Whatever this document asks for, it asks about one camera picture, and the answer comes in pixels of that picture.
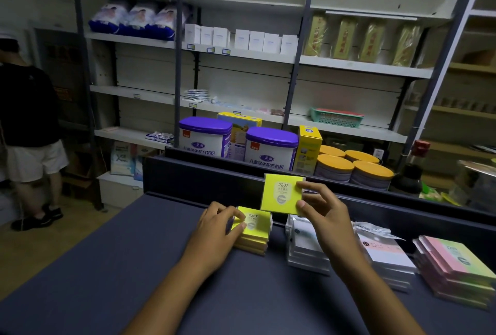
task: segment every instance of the black t-shirt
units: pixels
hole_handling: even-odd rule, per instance
[[[42,70],[0,63],[0,123],[5,144],[43,147],[58,141],[57,100]]]

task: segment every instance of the hand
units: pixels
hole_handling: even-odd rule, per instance
[[[226,225],[233,216],[245,220],[245,214],[237,208],[212,202],[203,211],[195,231],[189,238],[182,261],[199,267],[204,278],[210,276],[226,260],[234,243],[246,228],[246,223],[238,224],[226,235]]]
[[[363,262],[368,264],[351,226],[348,207],[324,184],[299,181],[296,185],[319,193],[303,193],[303,200],[298,200],[296,207],[312,223],[336,273],[341,276],[349,268],[360,268]]]

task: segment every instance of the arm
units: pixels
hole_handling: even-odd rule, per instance
[[[125,335],[176,333],[196,291],[224,263],[234,242],[246,227],[245,223],[240,223],[226,235],[226,224],[233,216],[245,220],[241,211],[234,207],[226,208],[217,202],[213,202],[203,212],[183,257],[127,326]]]
[[[315,228],[322,250],[343,280],[372,335],[425,335],[393,291],[369,265],[351,226],[346,205],[324,184],[297,185],[320,194],[303,194],[298,209]]]

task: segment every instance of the person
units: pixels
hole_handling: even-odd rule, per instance
[[[319,193],[304,193],[297,209],[312,222],[322,250],[350,291],[370,334],[425,335],[363,256],[346,205],[324,184],[302,181],[297,185]],[[170,335],[176,332],[196,291],[220,268],[246,227],[242,222],[226,235],[226,223],[232,216],[245,220],[243,213],[236,208],[216,202],[202,213],[183,257],[129,323],[125,335]]]
[[[27,64],[19,43],[0,32],[0,125],[7,150],[7,172],[29,216],[11,224],[15,231],[52,225],[64,215],[60,170],[68,164],[60,140],[57,94],[42,70]],[[31,183],[46,173],[52,201],[38,203]]]

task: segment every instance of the orange lid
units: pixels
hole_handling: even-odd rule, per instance
[[[325,153],[317,157],[317,162],[325,165],[327,168],[351,172],[354,168],[353,163],[342,157],[326,155]]]
[[[377,157],[372,156],[369,153],[365,153],[362,151],[346,150],[345,154],[346,154],[346,158],[350,161],[361,160],[361,161],[368,161],[369,163],[375,163],[375,164],[377,164],[379,162],[379,159]]]
[[[379,180],[390,180],[394,176],[394,172],[391,169],[368,161],[357,160],[353,162],[353,165],[356,169],[362,171],[366,175]]]
[[[331,147],[330,145],[321,145],[320,154],[325,153],[326,155],[345,157],[346,154],[343,150],[337,149],[336,147]]]

